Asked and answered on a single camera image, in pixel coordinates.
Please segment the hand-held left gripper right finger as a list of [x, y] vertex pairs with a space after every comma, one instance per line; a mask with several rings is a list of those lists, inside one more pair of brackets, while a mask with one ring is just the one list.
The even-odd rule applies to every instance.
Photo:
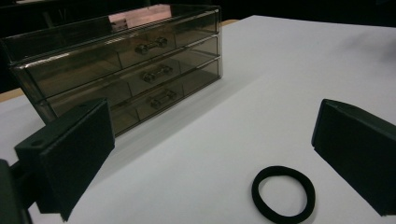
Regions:
[[324, 99], [311, 144], [381, 216], [396, 216], [396, 125]]

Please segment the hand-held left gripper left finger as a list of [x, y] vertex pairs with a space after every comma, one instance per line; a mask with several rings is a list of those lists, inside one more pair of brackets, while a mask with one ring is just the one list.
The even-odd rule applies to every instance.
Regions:
[[22, 204], [69, 219], [114, 146], [105, 98], [73, 107], [15, 146]]

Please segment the smoky clear drawer organizer case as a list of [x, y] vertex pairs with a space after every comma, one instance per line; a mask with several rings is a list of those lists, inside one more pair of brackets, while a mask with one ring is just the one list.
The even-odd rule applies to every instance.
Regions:
[[105, 98], [122, 134], [219, 80], [220, 9], [154, 5], [0, 40], [40, 118]]

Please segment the white board table cover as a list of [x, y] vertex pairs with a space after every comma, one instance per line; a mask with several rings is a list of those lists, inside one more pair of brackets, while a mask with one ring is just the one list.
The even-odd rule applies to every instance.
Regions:
[[312, 148], [320, 102], [396, 124], [396, 28], [251, 16], [222, 30], [222, 78], [121, 135], [68, 220], [34, 224], [264, 224], [255, 175], [307, 175], [317, 202], [304, 224], [396, 224]]

